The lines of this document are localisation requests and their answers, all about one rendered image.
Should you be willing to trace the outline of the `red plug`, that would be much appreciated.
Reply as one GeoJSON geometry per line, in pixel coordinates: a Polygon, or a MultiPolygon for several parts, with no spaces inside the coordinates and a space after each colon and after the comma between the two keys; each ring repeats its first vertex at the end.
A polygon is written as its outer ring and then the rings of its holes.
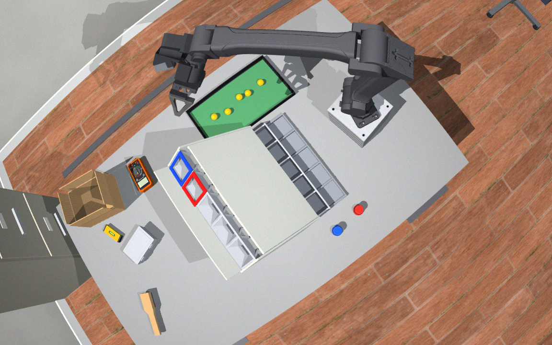
{"type": "Polygon", "coordinates": [[[356,205],[353,211],[356,215],[361,215],[364,211],[364,208],[361,205],[356,205]]]}

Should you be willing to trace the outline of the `open brown cardboard box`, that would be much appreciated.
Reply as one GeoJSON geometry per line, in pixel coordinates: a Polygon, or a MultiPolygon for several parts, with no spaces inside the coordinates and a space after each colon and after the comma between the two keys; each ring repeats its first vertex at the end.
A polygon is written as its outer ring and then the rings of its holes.
{"type": "Polygon", "coordinates": [[[92,227],[125,210],[115,175],[90,170],[60,190],[69,191],[58,193],[69,226],[92,227]]]}

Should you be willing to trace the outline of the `blue square funnel rim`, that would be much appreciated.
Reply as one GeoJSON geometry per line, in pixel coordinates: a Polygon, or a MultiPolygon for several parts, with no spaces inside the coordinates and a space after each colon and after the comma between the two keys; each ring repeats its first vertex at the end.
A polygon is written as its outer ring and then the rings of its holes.
{"type": "Polygon", "coordinates": [[[184,157],[184,155],[182,154],[181,151],[178,152],[177,154],[177,157],[173,160],[173,163],[172,165],[170,166],[169,168],[173,175],[175,176],[175,178],[177,179],[178,183],[180,184],[180,186],[183,186],[183,184],[185,183],[185,181],[187,180],[187,178],[189,177],[189,175],[192,173],[193,169],[192,167],[190,166],[190,164],[187,162],[186,158],[184,157]],[[185,163],[185,165],[187,166],[188,168],[188,172],[186,174],[186,176],[184,177],[184,179],[181,181],[181,179],[178,177],[177,173],[175,172],[175,170],[173,169],[173,166],[175,166],[175,163],[177,163],[177,160],[178,158],[181,157],[181,159],[183,160],[183,162],[185,163]]]}

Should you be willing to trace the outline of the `orange digital multimeter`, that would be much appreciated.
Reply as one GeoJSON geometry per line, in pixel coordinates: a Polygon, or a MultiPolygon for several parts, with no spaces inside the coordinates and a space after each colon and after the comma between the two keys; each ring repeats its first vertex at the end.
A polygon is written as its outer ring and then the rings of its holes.
{"type": "Polygon", "coordinates": [[[127,167],[140,192],[144,193],[155,185],[142,159],[136,158],[127,167]]]}

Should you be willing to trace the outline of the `yellow spirit level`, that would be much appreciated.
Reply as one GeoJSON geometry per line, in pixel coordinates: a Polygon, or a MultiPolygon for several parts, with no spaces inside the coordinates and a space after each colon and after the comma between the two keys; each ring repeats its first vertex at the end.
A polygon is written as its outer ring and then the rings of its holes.
{"type": "Polygon", "coordinates": [[[117,242],[121,242],[121,239],[123,238],[123,235],[121,235],[120,233],[118,233],[116,230],[114,230],[112,227],[110,227],[109,225],[105,225],[105,228],[103,230],[106,234],[109,234],[109,236],[111,238],[113,238],[114,240],[116,240],[117,242]]]}

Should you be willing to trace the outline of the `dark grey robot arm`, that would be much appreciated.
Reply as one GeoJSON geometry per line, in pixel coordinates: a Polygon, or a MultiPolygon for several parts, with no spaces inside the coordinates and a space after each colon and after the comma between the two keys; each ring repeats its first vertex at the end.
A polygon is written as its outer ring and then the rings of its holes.
{"type": "Polygon", "coordinates": [[[348,64],[348,73],[354,77],[344,79],[340,112],[351,115],[356,126],[362,128],[380,117],[372,97],[397,80],[414,80],[414,52],[413,46],[385,33],[385,28],[377,24],[353,22],[351,31],[341,33],[203,24],[195,27],[194,35],[164,33],[153,66],[160,72],[178,63],[174,79],[187,82],[192,66],[184,59],[195,66],[202,66],[207,59],[241,54],[341,61],[348,64]],[[361,40],[359,60],[357,40],[361,40]]]}

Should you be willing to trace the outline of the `green tray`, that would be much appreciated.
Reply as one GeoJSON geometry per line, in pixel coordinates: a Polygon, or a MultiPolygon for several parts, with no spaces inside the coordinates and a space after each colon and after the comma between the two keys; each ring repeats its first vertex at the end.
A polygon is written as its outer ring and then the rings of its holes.
{"type": "Polygon", "coordinates": [[[295,92],[262,55],[209,92],[186,111],[204,139],[241,127],[254,126],[259,120],[293,97],[295,92]],[[263,80],[262,86],[258,80],[263,80]],[[251,95],[246,96],[245,91],[251,95]],[[242,100],[236,96],[242,95],[242,100]],[[291,95],[290,95],[291,94],[291,95]],[[225,110],[231,109],[226,115],[225,110]],[[217,114],[217,119],[212,119],[217,114]]]}

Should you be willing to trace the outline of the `red square frame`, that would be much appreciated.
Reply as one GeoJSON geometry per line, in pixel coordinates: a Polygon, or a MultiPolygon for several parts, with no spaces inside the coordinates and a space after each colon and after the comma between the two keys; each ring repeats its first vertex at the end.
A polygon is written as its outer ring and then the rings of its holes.
{"type": "Polygon", "coordinates": [[[199,201],[201,201],[202,197],[206,194],[207,192],[207,189],[205,188],[204,185],[202,185],[201,183],[201,180],[198,178],[197,174],[195,173],[195,171],[192,172],[192,174],[190,175],[190,177],[187,179],[186,183],[182,186],[182,190],[184,190],[184,192],[186,193],[187,197],[190,199],[190,201],[192,202],[192,204],[194,206],[196,206],[198,204],[199,201]],[[188,190],[186,189],[186,186],[188,185],[188,183],[190,182],[190,180],[194,177],[194,179],[197,181],[198,185],[201,187],[202,189],[202,194],[199,196],[199,198],[194,201],[194,199],[192,198],[192,196],[190,195],[190,193],[188,192],[188,190]]]}

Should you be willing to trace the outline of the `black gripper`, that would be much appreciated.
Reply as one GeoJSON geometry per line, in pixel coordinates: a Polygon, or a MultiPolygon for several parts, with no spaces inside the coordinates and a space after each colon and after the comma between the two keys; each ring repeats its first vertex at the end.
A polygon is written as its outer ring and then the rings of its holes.
{"type": "Polygon", "coordinates": [[[184,111],[186,111],[192,104],[194,104],[195,98],[189,97],[190,94],[196,94],[198,88],[201,87],[202,80],[205,78],[205,65],[202,66],[195,66],[192,63],[188,62],[186,59],[184,61],[187,63],[187,65],[192,66],[190,76],[188,78],[187,82],[175,80],[172,89],[169,93],[169,99],[171,101],[174,115],[175,116],[181,116],[184,111]],[[183,88],[183,92],[180,92],[183,88]],[[187,92],[187,89],[190,90],[187,92]],[[185,102],[185,106],[182,107],[181,111],[177,111],[177,103],[176,100],[185,102]]]}

